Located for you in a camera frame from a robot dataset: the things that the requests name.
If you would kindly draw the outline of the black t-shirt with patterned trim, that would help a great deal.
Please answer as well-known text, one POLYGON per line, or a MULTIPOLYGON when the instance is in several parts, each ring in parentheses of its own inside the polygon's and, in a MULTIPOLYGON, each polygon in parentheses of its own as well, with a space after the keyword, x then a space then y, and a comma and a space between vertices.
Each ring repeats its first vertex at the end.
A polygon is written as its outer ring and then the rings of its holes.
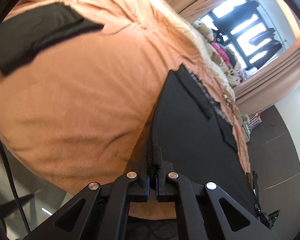
POLYGON ((256 215, 258 200, 239 162, 233 126, 219 115, 220 110, 184 65, 169 71, 149 131, 150 174, 159 172, 162 160, 168 161, 194 183, 216 183, 256 215))

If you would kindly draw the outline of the orange bed blanket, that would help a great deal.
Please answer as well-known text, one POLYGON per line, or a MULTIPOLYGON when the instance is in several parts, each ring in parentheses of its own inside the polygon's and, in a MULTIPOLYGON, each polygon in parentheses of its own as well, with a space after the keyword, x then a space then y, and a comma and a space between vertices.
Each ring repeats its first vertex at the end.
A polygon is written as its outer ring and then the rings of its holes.
POLYGON ((250 171, 235 101, 149 0, 17 0, 4 21, 56 2, 104 28, 0 72, 0 139, 26 168, 71 194, 114 181, 142 159, 166 77, 184 65, 220 104, 250 171))

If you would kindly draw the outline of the striped paper bag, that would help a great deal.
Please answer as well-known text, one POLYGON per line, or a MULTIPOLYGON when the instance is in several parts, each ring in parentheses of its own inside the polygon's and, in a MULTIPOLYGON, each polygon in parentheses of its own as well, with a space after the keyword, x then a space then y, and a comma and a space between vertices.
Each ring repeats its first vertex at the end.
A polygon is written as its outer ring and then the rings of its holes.
POLYGON ((261 122, 262 111, 257 111, 252 115, 242 114, 242 128, 245 135, 245 141, 249 142, 251 138, 251 133, 254 128, 256 128, 261 122))

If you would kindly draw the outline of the beige right curtain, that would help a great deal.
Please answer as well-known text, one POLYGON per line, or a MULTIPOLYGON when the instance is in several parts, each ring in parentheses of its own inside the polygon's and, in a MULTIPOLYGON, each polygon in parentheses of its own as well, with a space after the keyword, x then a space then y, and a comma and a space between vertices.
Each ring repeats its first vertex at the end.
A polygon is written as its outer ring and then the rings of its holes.
POLYGON ((245 114, 264 111, 300 86, 300 39, 278 58, 234 88, 245 114))

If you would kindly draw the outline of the pink plush toy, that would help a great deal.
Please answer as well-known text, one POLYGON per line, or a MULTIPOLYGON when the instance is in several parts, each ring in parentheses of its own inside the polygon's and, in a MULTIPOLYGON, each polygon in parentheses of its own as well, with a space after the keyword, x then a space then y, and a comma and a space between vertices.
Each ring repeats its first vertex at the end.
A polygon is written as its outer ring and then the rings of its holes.
POLYGON ((223 59, 225 64, 227 66, 230 66, 230 59, 227 56, 226 52, 224 51, 223 46, 217 42, 212 42, 211 45, 217 51, 217 53, 220 55, 220 57, 223 59))

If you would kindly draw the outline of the cream bed blanket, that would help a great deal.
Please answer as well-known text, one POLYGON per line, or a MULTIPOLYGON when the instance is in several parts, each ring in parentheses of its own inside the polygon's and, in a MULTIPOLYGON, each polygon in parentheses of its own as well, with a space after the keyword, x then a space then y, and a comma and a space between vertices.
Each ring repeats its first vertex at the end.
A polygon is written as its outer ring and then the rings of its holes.
POLYGON ((165 0, 149 0, 149 2, 163 14, 164 18, 171 22, 173 27, 176 27, 176 29, 189 40, 190 45, 194 46, 194 48, 200 52, 201 58, 209 71, 213 74, 221 87, 225 89, 230 98, 235 101, 235 92, 231 88, 221 67, 211 60, 202 35, 189 22, 177 14, 165 0))

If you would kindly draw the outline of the cream teddy bear plush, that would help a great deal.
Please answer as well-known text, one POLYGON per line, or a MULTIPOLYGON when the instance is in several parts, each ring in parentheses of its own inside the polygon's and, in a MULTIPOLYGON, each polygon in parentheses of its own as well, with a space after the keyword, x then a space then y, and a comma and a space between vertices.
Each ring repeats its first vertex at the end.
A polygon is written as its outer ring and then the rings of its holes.
POLYGON ((214 40, 213 31, 207 27, 204 23, 196 21, 193 24, 193 27, 201 33, 209 42, 214 40))

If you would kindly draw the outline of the folded black garment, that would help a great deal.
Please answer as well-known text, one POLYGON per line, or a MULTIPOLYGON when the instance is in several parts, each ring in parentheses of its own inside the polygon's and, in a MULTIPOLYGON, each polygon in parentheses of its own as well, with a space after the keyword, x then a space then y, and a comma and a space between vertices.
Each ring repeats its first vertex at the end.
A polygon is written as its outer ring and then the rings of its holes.
POLYGON ((104 28, 64 3, 51 3, 14 16, 0 25, 0 72, 6 76, 59 42, 104 28))

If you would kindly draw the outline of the hanging dark garment at window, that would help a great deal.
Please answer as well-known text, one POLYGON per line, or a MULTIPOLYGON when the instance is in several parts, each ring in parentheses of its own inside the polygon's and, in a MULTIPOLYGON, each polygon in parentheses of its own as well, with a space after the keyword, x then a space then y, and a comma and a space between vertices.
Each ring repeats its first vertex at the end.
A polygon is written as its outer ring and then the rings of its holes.
POLYGON ((233 11, 216 19, 213 24, 223 34, 227 34, 243 22, 251 19, 257 11, 259 3, 257 1, 248 1, 244 4, 234 7, 233 11))

